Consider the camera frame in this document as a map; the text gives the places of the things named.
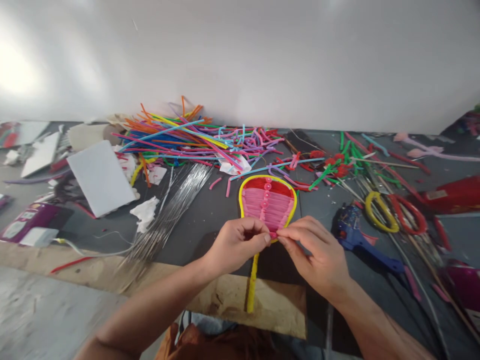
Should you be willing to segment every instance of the glue gun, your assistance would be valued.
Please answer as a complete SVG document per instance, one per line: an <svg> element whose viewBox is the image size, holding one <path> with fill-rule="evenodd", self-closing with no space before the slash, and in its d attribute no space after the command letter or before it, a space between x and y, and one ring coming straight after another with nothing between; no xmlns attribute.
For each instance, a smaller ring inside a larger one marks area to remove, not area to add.
<svg viewBox="0 0 480 360"><path fill-rule="evenodd" d="M340 245L348 251L363 249L394 275L404 273L405 268L401 261L385 256L365 239L359 228L360 215L360 209L354 205L341 209L335 234Z"/></svg>

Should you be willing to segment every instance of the metal wire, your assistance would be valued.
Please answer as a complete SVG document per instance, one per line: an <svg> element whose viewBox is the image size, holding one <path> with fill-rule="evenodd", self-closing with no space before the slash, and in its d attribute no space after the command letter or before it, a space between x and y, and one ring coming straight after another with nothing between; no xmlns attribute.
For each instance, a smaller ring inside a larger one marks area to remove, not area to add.
<svg viewBox="0 0 480 360"><path fill-rule="evenodd" d="M145 267L153 261L161 249L164 248L175 225L187 211L194 201L200 189L205 185L213 171L213 166L207 166L196 163L192 166L185 181L180 185L178 191L172 199L166 204L165 209L161 209L156 219L150 224L148 230L140 234L131 251L120 267L127 266L130 269L131 281L136 280ZM167 190L164 201L172 187L172 174L170 174L170 185Z"/></svg>

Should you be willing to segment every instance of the person's right hand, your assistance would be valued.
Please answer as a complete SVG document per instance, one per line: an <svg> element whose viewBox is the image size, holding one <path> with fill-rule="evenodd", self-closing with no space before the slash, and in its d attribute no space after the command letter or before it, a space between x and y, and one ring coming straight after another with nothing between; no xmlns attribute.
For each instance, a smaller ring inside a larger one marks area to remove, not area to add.
<svg viewBox="0 0 480 360"><path fill-rule="evenodd" d="M344 249L317 219L305 216L276 233L300 275L315 291L333 305L346 298L353 280ZM297 241L312 255L306 255Z"/></svg>

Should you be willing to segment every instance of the craft table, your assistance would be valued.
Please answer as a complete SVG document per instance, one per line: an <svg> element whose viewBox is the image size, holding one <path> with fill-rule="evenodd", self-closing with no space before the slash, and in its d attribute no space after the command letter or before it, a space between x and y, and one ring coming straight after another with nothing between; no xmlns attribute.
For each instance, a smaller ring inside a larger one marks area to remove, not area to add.
<svg viewBox="0 0 480 360"><path fill-rule="evenodd" d="M51 124L47 131L54 131L53 127L55 126L58 125ZM339 151L339 132L309 130L307 133L331 154ZM354 136L359 140L361 139L360 141L365 144L361 136L358 134ZM448 152L449 145L439 140L429 141L424 136L419 136L417 139L426 145L444 146L446 147L445 152ZM377 141L387 149L401 155L405 155L410 149L403 148L399 143L392 142L391 136L380 137ZM290 152L283 145L278 146L277 149L285 152L284 157L290 155ZM3 159L5 154L6 150L0 150L0 159ZM470 155L478 155L478 153L470 152ZM384 158L382 155L380 157L392 163L399 162L391 157ZM269 154L266 156L266 161L271 162L274 158L274 155ZM415 186L418 191L432 190L439 185L478 174L480 170L480 164L478 163L448 161L434 157L424 158L419 161L430 168L432 171L431 176L427 176L419 169L396 168L396 171L411 185ZM175 168L174 171L186 172L188 166L186 164L180 168ZM264 166L264 161L260 160L255 167ZM21 167L3 166L0 171L0 181L19 179L20 172ZM223 179L215 185L213 190L209 190L210 184L220 176L223 176ZM146 187L143 179L137 180L135 187L141 194L141 201L148 200L154 195L161 197L165 191L165 185L168 183L167 178L168 176L163 179L159 186L151 188ZM314 180L314 174L299 168L292 173L292 178L305 183L311 183ZM169 274L176 267L184 266L192 260L201 257L210 248L225 221L239 217L238 190L243 180L239 179L231 183L230 196L227 198L225 196L227 179L228 176L226 174L218 173L217 170L214 171L190 208L179 220L164 249L156 258L156 263L152 265L150 272L140 283L134 283L128 287L126 290L127 295L132 294L139 287L143 287L153 280ZM354 180L347 180L347 183L357 189ZM0 182L0 194L13 197L12 203L0 210L0 228L3 229L8 225L30 203L35 201L39 195L50 191L48 187L46 183L6 185ZM403 190L399 193L401 195L407 194ZM321 221L327 228L330 228L337 210L343 203L349 204L352 200L352 195L345 189L339 186L330 188L320 184L318 191L311 193L300 192L298 206L292 221L311 215ZM110 232L118 231L127 241L131 241L136 230L137 219L130 215L129 211L139 203L140 201L134 202L96 220L91 219L81 211L75 210L59 236L73 241L77 246L88 251L112 253L127 249L130 245L123 241L118 233ZM370 226L364 216L361 219L361 228L364 233L379 237L376 243L377 249L390 257L401 259L400 254L388 236ZM462 235L461 248L458 251L455 250L455 255L459 260L469 262L465 258L465 254L478 252L474 242L475 236L472 233L463 233ZM455 248L455 239L452 238L451 241L452 246ZM50 245L48 248L38 250L0 243L0 265L42 275L47 275L56 266L74 260L77 257L71 249L60 245ZM368 261L364 261L364 259L358 258L353 253L347 252L346 258L350 275L373 300L413 337L436 356L439 356L438 343L433 337L431 327L426 321L424 313L407 290L392 276L385 275L381 269L376 268ZM128 279L119 278L119 273L116 272L121 260L122 258L119 256L92 259L52 276L60 280L83 284L101 290L119 292L128 282ZM437 309L437 315L451 358L478 358L480 347L467 332L451 306L443 302L432 290L428 270L421 259L415 255L411 261L417 269L419 276L424 280L426 290L429 292L430 298ZM470 262L470 264L480 267L478 263ZM234 274L223 276L210 284L195 298L189 309L262 329L299 338L307 338L309 343L323 347L327 303L307 286L298 275L282 245L276 243L261 253L258 263L257 276L260 281L257 282L256 287L255 312L247 314L244 312L248 283L246 277L250 273L251 265L251 261L249 261ZM427 309L426 301L423 300L422 303ZM334 315L333 349L354 355L360 354L353 335L338 312Z"/></svg>

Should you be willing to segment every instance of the floor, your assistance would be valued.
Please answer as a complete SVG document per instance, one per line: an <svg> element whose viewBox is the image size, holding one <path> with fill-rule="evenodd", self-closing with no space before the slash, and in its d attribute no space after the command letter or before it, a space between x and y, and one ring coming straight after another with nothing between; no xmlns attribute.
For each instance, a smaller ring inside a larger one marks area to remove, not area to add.
<svg viewBox="0 0 480 360"><path fill-rule="evenodd" d="M0 266L0 359L73 359L126 300L122 295ZM161 340L140 360L153 360ZM312 354L311 348L301 353ZM332 352L332 359L357 358Z"/></svg>

